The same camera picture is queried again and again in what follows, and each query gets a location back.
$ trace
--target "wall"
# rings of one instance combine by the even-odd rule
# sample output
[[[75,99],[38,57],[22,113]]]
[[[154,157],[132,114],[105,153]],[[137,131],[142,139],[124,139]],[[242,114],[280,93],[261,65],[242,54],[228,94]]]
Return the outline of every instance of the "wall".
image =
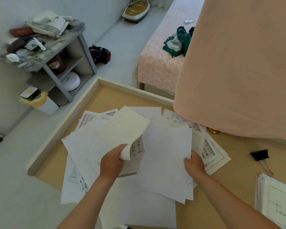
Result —
[[[8,29],[45,10],[71,15],[86,23],[84,36],[91,45],[120,17],[130,0],[0,0],[0,53],[10,38]],[[0,62],[0,133],[8,132],[28,109],[19,103],[18,93],[27,87],[30,73]]]

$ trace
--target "floor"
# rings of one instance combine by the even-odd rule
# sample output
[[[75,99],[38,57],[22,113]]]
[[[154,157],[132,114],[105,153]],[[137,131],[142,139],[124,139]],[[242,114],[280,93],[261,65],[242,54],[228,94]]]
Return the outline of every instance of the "floor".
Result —
[[[165,13],[153,7],[139,24],[120,19],[95,43],[111,51],[111,61],[97,65],[97,75],[136,87],[132,73],[139,54]],[[27,176],[25,166],[93,80],[55,115],[33,110],[0,143],[0,228],[55,228],[75,206],[60,205],[60,192]]]

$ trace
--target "shelf board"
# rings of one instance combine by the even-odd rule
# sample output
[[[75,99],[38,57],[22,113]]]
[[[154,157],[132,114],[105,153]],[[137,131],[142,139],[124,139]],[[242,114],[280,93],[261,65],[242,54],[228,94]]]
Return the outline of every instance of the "shelf board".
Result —
[[[71,96],[75,96],[76,93],[83,87],[83,85],[87,82],[88,79],[92,77],[93,74],[89,75],[79,75],[80,85],[74,90],[70,91]],[[58,106],[65,105],[69,103],[68,99],[64,96],[64,94],[57,88],[54,87],[48,94],[49,98],[53,100]]]
[[[63,61],[66,64],[66,69],[64,72],[58,74],[57,78],[61,81],[80,62],[82,58],[83,57],[64,59]],[[27,80],[27,84],[46,92],[49,92],[55,87],[55,82],[44,69],[40,69],[38,72],[33,73],[32,76]]]

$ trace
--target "bed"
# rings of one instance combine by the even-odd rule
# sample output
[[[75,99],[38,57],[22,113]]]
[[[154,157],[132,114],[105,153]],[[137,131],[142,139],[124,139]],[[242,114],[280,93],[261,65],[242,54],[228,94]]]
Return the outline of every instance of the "bed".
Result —
[[[137,79],[140,89],[145,84],[175,93],[176,82],[184,62],[184,56],[172,58],[164,51],[164,41],[176,32],[179,26],[188,31],[195,23],[184,25],[185,20],[197,21],[204,0],[174,0],[162,22],[153,33],[138,61]]]

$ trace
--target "forearm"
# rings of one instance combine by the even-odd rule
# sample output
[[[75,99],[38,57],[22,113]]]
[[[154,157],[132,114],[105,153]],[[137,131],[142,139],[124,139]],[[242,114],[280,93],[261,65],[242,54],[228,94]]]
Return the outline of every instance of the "forearm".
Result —
[[[208,174],[195,178],[228,229],[279,229],[270,219],[240,200]]]
[[[57,229],[94,228],[99,212],[114,180],[98,177],[83,199]]]

